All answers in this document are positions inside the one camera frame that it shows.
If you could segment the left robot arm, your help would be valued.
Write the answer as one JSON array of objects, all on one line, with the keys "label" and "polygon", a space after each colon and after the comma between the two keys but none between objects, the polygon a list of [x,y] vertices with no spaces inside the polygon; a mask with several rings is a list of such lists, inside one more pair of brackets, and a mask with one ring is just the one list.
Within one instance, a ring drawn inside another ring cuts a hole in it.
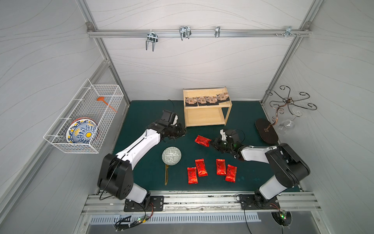
[{"label": "left robot arm", "polygon": [[163,126],[153,122],[126,149],[116,155],[107,154],[102,162],[97,186],[119,200],[148,203],[150,192],[134,182],[133,170],[140,160],[164,138],[179,138],[186,134],[181,123]]}]

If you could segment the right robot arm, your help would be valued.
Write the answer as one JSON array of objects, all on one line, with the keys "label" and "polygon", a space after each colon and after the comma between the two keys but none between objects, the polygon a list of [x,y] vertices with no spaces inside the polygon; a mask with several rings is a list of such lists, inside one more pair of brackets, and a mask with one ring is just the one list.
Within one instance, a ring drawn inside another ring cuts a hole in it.
[{"label": "right robot arm", "polygon": [[253,198],[256,205],[268,206],[271,199],[300,184],[311,173],[309,166],[286,143],[254,147],[244,145],[228,136],[226,139],[216,138],[209,144],[221,153],[231,154],[235,159],[270,165],[274,175],[256,190]]}]

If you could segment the floral tea bag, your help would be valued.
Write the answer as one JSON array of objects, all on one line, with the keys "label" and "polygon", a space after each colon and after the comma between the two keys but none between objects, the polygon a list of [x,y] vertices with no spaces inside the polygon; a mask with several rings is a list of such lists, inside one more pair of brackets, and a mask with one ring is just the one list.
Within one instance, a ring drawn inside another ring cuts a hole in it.
[{"label": "floral tea bag", "polygon": [[206,97],[206,103],[207,103],[207,105],[218,105],[219,104],[216,96]]},{"label": "floral tea bag", "polygon": [[219,103],[230,101],[228,92],[217,94],[216,97]]},{"label": "floral tea bag", "polygon": [[197,97],[198,106],[207,106],[206,97]]},{"label": "floral tea bag", "polygon": [[186,97],[185,98],[186,107],[196,107],[198,106],[197,97]]}]

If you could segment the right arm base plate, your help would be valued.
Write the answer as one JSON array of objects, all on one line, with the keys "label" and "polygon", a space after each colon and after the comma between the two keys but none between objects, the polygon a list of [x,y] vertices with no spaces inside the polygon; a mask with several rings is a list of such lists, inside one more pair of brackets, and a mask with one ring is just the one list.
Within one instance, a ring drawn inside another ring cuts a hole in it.
[{"label": "right arm base plate", "polygon": [[242,210],[279,210],[280,204],[277,197],[267,200],[260,194],[239,194],[235,198]]}]

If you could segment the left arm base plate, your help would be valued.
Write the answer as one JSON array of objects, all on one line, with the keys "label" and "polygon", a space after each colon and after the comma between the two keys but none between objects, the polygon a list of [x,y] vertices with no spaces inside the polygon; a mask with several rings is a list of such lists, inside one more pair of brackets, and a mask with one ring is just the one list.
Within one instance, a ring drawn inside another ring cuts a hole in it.
[{"label": "left arm base plate", "polygon": [[125,200],[124,212],[160,212],[164,209],[164,196],[148,196],[141,203]]}]

